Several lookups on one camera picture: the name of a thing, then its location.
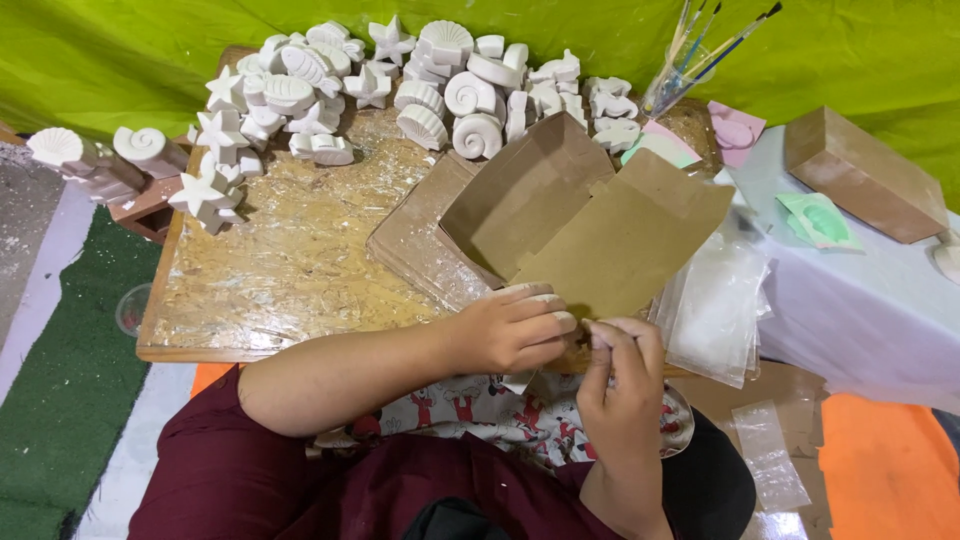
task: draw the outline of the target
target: clear plastic cup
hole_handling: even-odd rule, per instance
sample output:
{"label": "clear plastic cup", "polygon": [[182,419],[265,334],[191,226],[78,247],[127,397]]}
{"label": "clear plastic cup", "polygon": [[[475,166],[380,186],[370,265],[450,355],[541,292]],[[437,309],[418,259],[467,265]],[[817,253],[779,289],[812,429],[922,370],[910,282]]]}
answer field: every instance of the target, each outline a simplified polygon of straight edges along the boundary
{"label": "clear plastic cup", "polygon": [[680,101],[680,98],[684,97],[691,88],[696,85],[701,85],[713,78],[713,73],[716,71],[716,68],[705,73],[699,80],[696,79],[697,74],[709,65],[708,61],[704,62],[704,65],[698,67],[697,70],[688,77],[684,76],[684,71],[689,71],[710,54],[710,51],[706,47],[699,45],[693,54],[690,55],[689,60],[687,60],[686,54],[692,46],[693,41],[684,43],[672,62],[670,61],[670,47],[666,48],[666,52],[663,55],[663,66],[660,67],[657,76],[654,77],[654,80],[647,86],[647,91],[643,94],[643,102],[640,105],[640,112],[647,118],[660,118],[665,112],[670,110],[674,104]]}
{"label": "clear plastic cup", "polygon": [[117,304],[117,326],[126,335],[133,337],[140,335],[140,323],[143,322],[143,312],[147,310],[151,285],[153,284],[143,283],[130,289]]}

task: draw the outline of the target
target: green backdrop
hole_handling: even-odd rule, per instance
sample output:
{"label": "green backdrop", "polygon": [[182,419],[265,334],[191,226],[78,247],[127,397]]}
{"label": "green backdrop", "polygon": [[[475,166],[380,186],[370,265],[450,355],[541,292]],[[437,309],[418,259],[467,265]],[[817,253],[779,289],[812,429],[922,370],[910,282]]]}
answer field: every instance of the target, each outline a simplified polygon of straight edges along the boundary
{"label": "green backdrop", "polygon": [[[531,65],[569,47],[585,75],[645,86],[681,0],[0,0],[0,118],[110,140],[117,127],[179,135],[196,122],[223,48],[334,19],[370,42],[394,13],[407,31],[447,18],[530,45]],[[770,9],[728,0],[707,45]],[[960,210],[960,2],[787,0],[693,94],[777,125],[827,104],[939,178]]]}

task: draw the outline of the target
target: green carpet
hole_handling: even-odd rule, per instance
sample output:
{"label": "green carpet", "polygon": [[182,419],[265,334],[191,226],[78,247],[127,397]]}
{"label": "green carpet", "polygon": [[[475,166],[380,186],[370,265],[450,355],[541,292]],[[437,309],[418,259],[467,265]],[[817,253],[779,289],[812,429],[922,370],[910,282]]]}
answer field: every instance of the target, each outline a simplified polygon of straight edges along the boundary
{"label": "green carpet", "polygon": [[154,277],[160,246],[98,207],[62,297],[0,406],[0,537],[68,538],[127,423],[147,364],[114,310]]}

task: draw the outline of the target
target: white tablecloth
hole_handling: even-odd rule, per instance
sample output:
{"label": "white tablecloth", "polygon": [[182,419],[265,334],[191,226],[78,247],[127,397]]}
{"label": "white tablecloth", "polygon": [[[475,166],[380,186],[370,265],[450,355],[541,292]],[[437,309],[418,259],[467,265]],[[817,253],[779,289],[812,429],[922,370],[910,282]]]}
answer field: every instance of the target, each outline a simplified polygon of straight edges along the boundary
{"label": "white tablecloth", "polygon": [[[831,391],[960,413],[960,285],[933,263],[936,237],[904,245],[844,212],[866,255],[825,254],[786,225],[778,193],[808,193],[783,167],[783,126],[764,132],[731,176],[775,260],[758,323],[760,353],[828,380]],[[960,218],[950,215],[954,229]]]}

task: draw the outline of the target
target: sleeve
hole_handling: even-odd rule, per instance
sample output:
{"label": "sleeve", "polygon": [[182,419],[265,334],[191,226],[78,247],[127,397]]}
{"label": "sleeve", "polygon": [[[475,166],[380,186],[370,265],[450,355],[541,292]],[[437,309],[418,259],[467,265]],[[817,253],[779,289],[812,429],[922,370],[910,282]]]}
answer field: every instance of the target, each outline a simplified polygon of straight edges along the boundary
{"label": "sleeve", "polygon": [[131,540],[274,538],[297,518],[307,485],[303,441],[247,416],[239,371],[233,366],[163,428]]}

